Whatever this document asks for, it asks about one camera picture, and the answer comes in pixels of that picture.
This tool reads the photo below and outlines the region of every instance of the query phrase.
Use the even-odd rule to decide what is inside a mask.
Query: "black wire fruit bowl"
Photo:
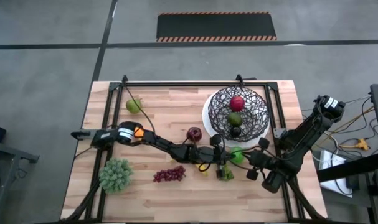
[[[242,119],[239,136],[232,136],[233,126],[228,122],[228,116],[233,113],[230,100],[240,96],[244,99],[244,108],[238,113]],[[211,98],[208,106],[208,116],[212,128],[227,140],[248,142],[259,137],[268,127],[269,112],[265,100],[255,91],[244,86],[229,86],[219,90]]]

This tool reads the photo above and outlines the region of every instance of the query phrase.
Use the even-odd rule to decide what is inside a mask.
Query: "wooden table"
[[[291,80],[277,81],[287,128],[294,129],[302,122],[300,105]],[[85,113],[82,128],[100,129],[107,97],[109,82],[94,82]],[[265,91],[260,87],[249,87],[265,99]],[[202,128],[203,138],[199,145],[208,145],[210,136],[202,124],[202,107],[206,99],[221,87],[131,87],[135,98],[141,98],[145,112],[152,120],[158,135],[175,143],[186,138],[186,131],[197,126]],[[119,114],[119,122],[136,121],[144,128],[151,129],[142,114],[130,114],[125,108],[129,100],[126,90]],[[272,104],[276,108],[274,96]],[[113,117],[113,106],[110,120]],[[267,134],[274,151],[271,130]],[[77,153],[88,148],[89,140],[78,144]],[[69,216],[89,190],[96,150],[88,151],[73,163],[69,186],[65,197],[62,218]],[[153,175],[161,170],[179,164],[171,157],[151,146],[128,147],[116,143],[113,157],[129,160],[135,174],[132,184],[118,194],[107,195],[104,222],[273,222],[286,221],[281,189],[271,194],[262,186],[262,177],[257,181],[245,178],[246,170],[230,166],[234,180],[218,181],[215,166],[211,166],[209,176],[202,175],[195,165],[183,164],[187,177],[182,182],[154,183]],[[301,172],[298,174],[300,189],[315,207],[327,216],[313,159],[305,156]],[[97,211],[100,191],[95,197],[93,214]],[[296,214],[295,200],[290,191],[291,206]]]

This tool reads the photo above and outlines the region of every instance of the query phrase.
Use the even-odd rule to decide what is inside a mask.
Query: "red grapes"
[[[173,169],[168,169],[168,170],[161,170],[154,175],[153,181],[158,182],[158,183],[160,183],[163,179],[165,181],[172,181],[172,180],[181,181],[183,176],[186,176],[184,175],[185,171],[186,170],[185,168],[183,168],[183,166],[178,166],[178,167],[175,167]]]

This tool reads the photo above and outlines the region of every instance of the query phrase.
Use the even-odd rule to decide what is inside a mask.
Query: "black mat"
[[[183,12],[158,16],[157,42],[276,40],[269,12]]]

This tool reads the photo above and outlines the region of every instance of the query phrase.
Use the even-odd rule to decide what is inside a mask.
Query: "concrete floor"
[[[0,0],[0,44],[100,43],[110,4]],[[378,39],[377,0],[119,0],[108,42],[153,42],[157,13],[184,11],[270,11],[278,40]],[[29,174],[12,186],[2,223],[59,219],[77,144],[70,132],[81,125],[97,56],[98,49],[0,50],[5,143],[40,154],[38,164],[22,164]],[[131,80],[225,80],[238,73],[294,80],[301,107],[308,109],[319,94],[343,101],[367,95],[369,85],[378,83],[378,45],[107,49],[99,80],[124,74]],[[349,106],[343,122],[359,114],[360,105]],[[367,128],[337,138],[371,134]],[[378,147],[378,139],[370,145]],[[368,222],[365,208],[323,193],[333,220]],[[364,197],[351,203],[365,206]]]

